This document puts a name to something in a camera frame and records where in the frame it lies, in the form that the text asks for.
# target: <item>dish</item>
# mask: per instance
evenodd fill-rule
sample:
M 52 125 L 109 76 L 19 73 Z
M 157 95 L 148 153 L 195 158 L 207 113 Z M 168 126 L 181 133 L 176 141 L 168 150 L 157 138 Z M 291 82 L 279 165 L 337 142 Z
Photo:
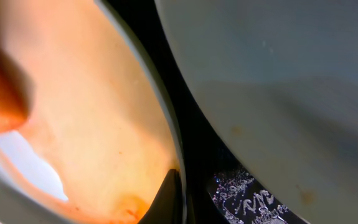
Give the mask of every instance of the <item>dish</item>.
M 311 223 L 358 223 L 358 3 L 155 2 L 193 97 L 250 173 Z

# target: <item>white bowl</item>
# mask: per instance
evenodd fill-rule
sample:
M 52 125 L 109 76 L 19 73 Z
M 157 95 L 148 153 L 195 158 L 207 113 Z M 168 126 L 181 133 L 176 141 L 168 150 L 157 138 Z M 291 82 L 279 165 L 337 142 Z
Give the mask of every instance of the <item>white bowl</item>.
M 183 223 L 186 217 L 186 177 L 180 145 L 180 135 L 176 118 L 172 110 L 169 96 L 164 89 L 163 83 L 156 71 L 151 59 L 143 46 L 112 8 L 102 2 L 97 2 L 105 16 L 124 38 L 132 53 L 145 72 L 164 115 L 171 129 L 174 144 L 177 150 L 177 158 L 180 165 L 182 183 Z M 0 134 L 0 159 L 5 158 L 39 190 L 61 200 L 67 200 L 62 184 L 57 173 L 43 159 L 36 155 L 27 141 L 17 132 Z M 11 172 L 0 161 L 0 223 L 70 223 L 72 221 L 56 215 L 46 209 L 35 198 L 18 185 L 11 177 Z
M 358 223 L 358 1 L 155 2 L 240 162 L 311 223 Z

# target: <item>white plate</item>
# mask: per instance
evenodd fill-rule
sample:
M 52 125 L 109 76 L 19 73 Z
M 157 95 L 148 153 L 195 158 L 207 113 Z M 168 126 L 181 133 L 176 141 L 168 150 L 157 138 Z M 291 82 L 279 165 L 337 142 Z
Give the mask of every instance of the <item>white plate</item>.
M 202 112 L 311 223 L 358 223 L 358 1 L 156 0 Z
M 177 158 L 179 159 L 181 169 L 183 202 L 185 202 L 186 177 L 182 160 L 180 134 L 170 99 L 164 89 L 159 74 L 146 51 L 143 49 L 143 46 L 122 18 L 120 18 L 112 8 L 106 7 L 101 2 L 97 2 L 97 4 L 125 39 L 126 44 L 130 47 L 132 53 L 149 79 L 161 108 L 163 109 L 177 149 Z M 17 170 L 19 170 L 20 173 L 38 189 L 62 200 L 67 199 L 62 190 L 62 184 L 57 173 L 51 166 L 33 152 L 26 140 L 23 139 L 18 132 L 13 131 L 6 134 L 0 134 L 0 149 L 15 168 L 17 168 Z M 186 206 L 183 204 L 183 218 L 185 217 Z M 30 198 L 27 192 L 24 192 L 13 181 L 8 170 L 0 164 L 0 223 L 57 224 L 70 223 L 70 221 L 48 211 L 42 205 L 37 203 L 36 200 Z

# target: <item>bowl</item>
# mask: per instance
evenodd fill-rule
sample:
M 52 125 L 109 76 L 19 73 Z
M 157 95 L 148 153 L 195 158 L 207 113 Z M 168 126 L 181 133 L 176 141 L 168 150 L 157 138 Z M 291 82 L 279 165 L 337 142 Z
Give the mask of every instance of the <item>bowl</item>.
M 7 2 L 3 7 L 14 6 L 9 5 L 9 3 L 15 4 L 16 2 Z M 122 46 L 130 50 L 131 55 L 129 57 L 135 58 L 139 63 L 139 68 L 141 68 L 141 71 L 146 76 L 145 80 L 147 80 L 146 82 L 151 87 L 150 90 L 152 90 L 156 102 L 160 106 L 161 114 L 163 114 L 170 130 L 172 143 L 174 145 L 177 170 L 167 172 L 150 209 L 140 223 L 166 223 L 172 220 L 176 223 L 185 223 L 186 177 L 182 160 L 180 132 L 169 96 L 164 89 L 163 83 L 151 59 L 130 28 L 107 3 L 97 1 L 96 4 L 102 12 L 96 16 L 103 17 L 101 19 L 109 21 L 110 26 L 113 26 L 121 36 L 120 38 L 123 39 L 124 44 Z M 9 40 L 4 39 L 4 31 L 7 30 L 6 32 L 8 33 L 8 26 L 3 26 L 7 24 L 3 22 L 6 21 L 3 21 L 3 18 L 0 17 L 0 63 L 4 69 L 9 72 L 10 78 L 16 81 L 16 84 L 23 90 L 23 93 L 36 93 L 36 89 L 39 85 L 31 85 L 30 78 L 17 75 L 23 74 L 22 71 L 25 71 L 25 66 L 20 67 L 19 65 L 22 65 L 23 62 L 17 59 L 19 58 L 17 55 L 11 55 L 10 50 L 12 49 L 9 45 Z M 52 38 L 50 36 L 44 34 L 42 37 Z M 14 63 L 8 63 L 8 59 L 12 59 Z M 36 99 L 36 96 L 27 99 L 27 104 L 32 110 L 36 110 L 37 107 L 36 102 L 32 102 L 34 98 Z M 75 222 L 75 220 L 62 215 L 60 212 L 44 204 L 45 198 L 52 197 L 53 200 L 58 199 L 61 202 L 67 201 L 68 198 L 63 190 L 60 176 L 42 156 L 34 152 L 23 132 L 24 131 L 20 129 L 0 134 L 0 223 Z
M 237 159 L 311 223 L 358 223 L 358 1 L 155 2 Z

